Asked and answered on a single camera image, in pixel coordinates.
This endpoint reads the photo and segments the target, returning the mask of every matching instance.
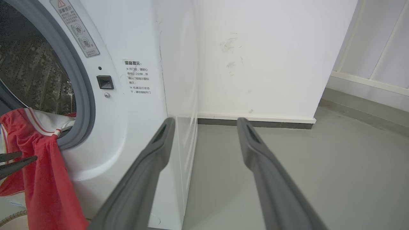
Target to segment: washing machine door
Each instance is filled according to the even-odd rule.
[[[76,115],[57,140],[60,149],[82,143],[95,118],[85,67],[66,33],[38,0],[0,0],[0,115],[31,107]]]

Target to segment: washing machine drum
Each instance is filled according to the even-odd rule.
[[[51,45],[19,11],[0,1],[0,113],[31,107],[76,111],[72,84]]]

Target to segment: sticker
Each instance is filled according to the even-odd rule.
[[[126,87],[131,94],[151,94],[151,81],[148,69],[141,62],[130,59],[122,59]]]
[[[50,0],[50,3],[52,6],[54,6],[57,13],[71,31],[85,56],[92,57],[98,55],[99,50],[97,46],[92,40],[78,14],[71,6],[71,3],[68,0]]]

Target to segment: red and white garment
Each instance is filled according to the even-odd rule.
[[[0,117],[0,153],[22,151],[22,158],[38,157],[0,181],[0,196],[27,207],[30,230],[86,229],[88,223],[56,141],[74,122],[73,117],[32,108],[19,108]]]

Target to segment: smudge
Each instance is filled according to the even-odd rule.
[[[227,40],[227,42],[222,42],[220,43],[220,48],[222,49],[223,53],[227,53],[229,50],[233,49],[233,42],[234,40],[236,40],[237,38],[229,38]]]
[[[230,62],[229,64],[227,64],[226,68],[227,68],[227,69],[230,69],[231,67],[234,67],[234,66],[236,66],[236,62],[235,62],[235,61]]]

